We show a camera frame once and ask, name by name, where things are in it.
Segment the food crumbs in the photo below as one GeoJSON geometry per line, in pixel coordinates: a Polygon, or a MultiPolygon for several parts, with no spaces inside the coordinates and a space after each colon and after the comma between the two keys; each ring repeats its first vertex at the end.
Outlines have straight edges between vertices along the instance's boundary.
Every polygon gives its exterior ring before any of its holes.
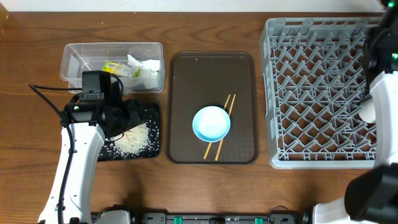
{"type": "Polygon", "coordinates": [[[160,130],[154,121],[146,121],[119,136],[106,139],[104,156],[108,153],[112,160],[143,159],[155,157],[160,152],[160,130]]]}

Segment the yellow snack wrapper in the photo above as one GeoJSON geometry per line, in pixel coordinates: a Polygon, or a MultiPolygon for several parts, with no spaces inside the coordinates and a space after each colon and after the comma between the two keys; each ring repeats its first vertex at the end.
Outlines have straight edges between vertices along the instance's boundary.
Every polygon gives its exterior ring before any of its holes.
{"type": "Polygon", "coordinates": [[[138,77],[141,68],[107,60],[101,70],[120,77],[138,77]]]}

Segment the white napkin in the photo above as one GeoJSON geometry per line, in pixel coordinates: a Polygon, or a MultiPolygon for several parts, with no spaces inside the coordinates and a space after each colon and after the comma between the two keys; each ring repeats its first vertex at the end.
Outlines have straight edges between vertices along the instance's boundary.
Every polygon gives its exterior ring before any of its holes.
{"type": "Polygon", "coordinates": [[[160,70],[160,60],[139,61],[132,55],[127,55],[127,64],[132,67],[134,77],[142,78],[144,88],[157,88],[157,78],[160,70]]]}

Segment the light blue bowl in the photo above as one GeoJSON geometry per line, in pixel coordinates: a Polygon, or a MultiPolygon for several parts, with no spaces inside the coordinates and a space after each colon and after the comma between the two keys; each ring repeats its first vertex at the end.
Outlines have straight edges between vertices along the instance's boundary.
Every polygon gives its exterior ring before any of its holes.
{"type": "Polygon", "coordinates": [[[205,142],[222,140],[231,128],[228,113],[218,106],[207,106],[200,109],[192,121],[195,136],[205,142]]]}

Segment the green cup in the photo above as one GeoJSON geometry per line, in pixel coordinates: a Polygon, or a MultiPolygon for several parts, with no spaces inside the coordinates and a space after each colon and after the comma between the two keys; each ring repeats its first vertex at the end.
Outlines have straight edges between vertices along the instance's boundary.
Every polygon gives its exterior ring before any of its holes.
{"type": "Polygon", "coordinates": [[[376,122],[376,109],[374,100],[371,98],[360,104],[361,109],[358,112],[359,117],[366,123],[376,122]]]}

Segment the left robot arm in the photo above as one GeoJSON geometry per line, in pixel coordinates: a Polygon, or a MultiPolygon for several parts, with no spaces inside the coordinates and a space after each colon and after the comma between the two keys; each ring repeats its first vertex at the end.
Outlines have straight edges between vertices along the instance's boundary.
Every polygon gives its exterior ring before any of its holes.
{"type": "Polygon", "coordinates": [[[105,140],[143,122],[137,100],[80,101],[65,105],[62,148],[39,223],[91,223],[91,196],[105,140]]]}

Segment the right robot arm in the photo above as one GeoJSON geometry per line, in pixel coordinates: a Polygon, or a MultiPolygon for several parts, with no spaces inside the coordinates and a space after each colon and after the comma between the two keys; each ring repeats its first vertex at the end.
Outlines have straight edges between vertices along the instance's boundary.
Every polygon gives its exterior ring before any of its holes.
{"type": "Polygon", "coordinates": [[[397,223],[397,1],[386,8],[363,47],[372,96],[377,153],[373,169],[352,180],[342,198],[313,207],[312,224],[397,223]]]}

